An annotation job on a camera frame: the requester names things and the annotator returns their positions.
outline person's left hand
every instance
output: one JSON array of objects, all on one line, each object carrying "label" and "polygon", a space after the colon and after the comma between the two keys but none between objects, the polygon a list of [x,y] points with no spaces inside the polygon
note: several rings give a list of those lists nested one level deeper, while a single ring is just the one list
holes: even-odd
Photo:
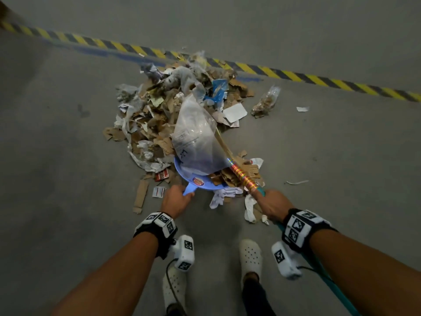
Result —
[{"label": "person's left hand", "polygon": [[179,217],[194,196],[194,192],[183,196],[185,189],[185,186],[173,185],[166,191],[161,205],[161,212],[170,215],[173,219]]}]

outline round sticker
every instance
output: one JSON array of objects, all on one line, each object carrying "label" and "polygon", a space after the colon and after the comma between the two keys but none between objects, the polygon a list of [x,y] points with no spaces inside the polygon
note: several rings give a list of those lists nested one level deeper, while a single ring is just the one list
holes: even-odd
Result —
[{"label": "round sticker", "polygon": [[205,185],[205,182],[202,179],[198,178],[198,177],[194,177],[193,178],[193,183],[195,183],[198,186]]}]

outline black cable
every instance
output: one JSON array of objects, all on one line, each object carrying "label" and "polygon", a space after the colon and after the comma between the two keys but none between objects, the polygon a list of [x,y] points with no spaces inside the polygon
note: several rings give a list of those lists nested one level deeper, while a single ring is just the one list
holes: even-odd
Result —
[{"label": "black cable", "polygon": [[166,270],[166,273],[165,274],[167,275],[168,284],[170,285],[171,292],[173,292],[173,295],[174,295],[174,298],[176,299],[176,302],[178,304],[178,307],[181,308],[181,311],[183,313],[183,316],[187,316],[187,313],[184,310],[183,305],[180,303],[180,301],[177,298],[176,292],[174,292],[174,288],[173,288],[173,286],[172,286],[172,284],[170,282],[170,276],[168,276],[168,268],[170,267],[171,263],[176,262],[176,261],[178,261],[178,258],[174,258],[171,262],[168,263],[167,270]]},{"label": "black cable", "polygon": [[320,274],[318,271],[314,270],[313,268],[307,267],[307,266],[297,266],[297,269],[308,269],[309,271],[315,272],[316,274],[318,274],[321,278],[326,279],[332,283],[335,283],[330,277],[326,277],[323,274]]}]

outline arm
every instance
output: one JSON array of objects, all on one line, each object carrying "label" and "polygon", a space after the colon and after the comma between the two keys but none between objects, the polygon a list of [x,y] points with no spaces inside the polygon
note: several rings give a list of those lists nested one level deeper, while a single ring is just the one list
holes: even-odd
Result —
[{"label": "arm", "polygon": [[[281,192],[253,192],[262,211],[280,222],[294,208]],[[421,315],[421,273],[332,230],[320,230],[310,247],[329,275],[364,315]]]},{"label": "arm", "polygon": [[[161,212],[173,219],[186,208],[194,193],[172,186]],[[89,275],[55,307],[53,315],[131,315],[139,301],[158,250],[158,239],[142,232]]]}]

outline leg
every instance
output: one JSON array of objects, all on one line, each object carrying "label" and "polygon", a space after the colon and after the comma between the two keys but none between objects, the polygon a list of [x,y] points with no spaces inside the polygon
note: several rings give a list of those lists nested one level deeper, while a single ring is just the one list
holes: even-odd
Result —
[{"label": "leg", "polygon": [[175,267],[171,267],[168,270],[168,276],[180,304],[177,303],[177,300],[171,291],[170,284],[168,283],[167,275],[164,274],[164,279],[162,280],[162,290],[164,292],[164,303],[167,313],[166,315],[183,316],[183,309],[186,310],[186,273],[179,271]]},{"label": "leg", "polygon": [[241,285],[243,302],[248,316],[275,316],[266,298],[266,292],[260,285],[262,255],[259,245],[244,239],[239,245],[241,262]]}]

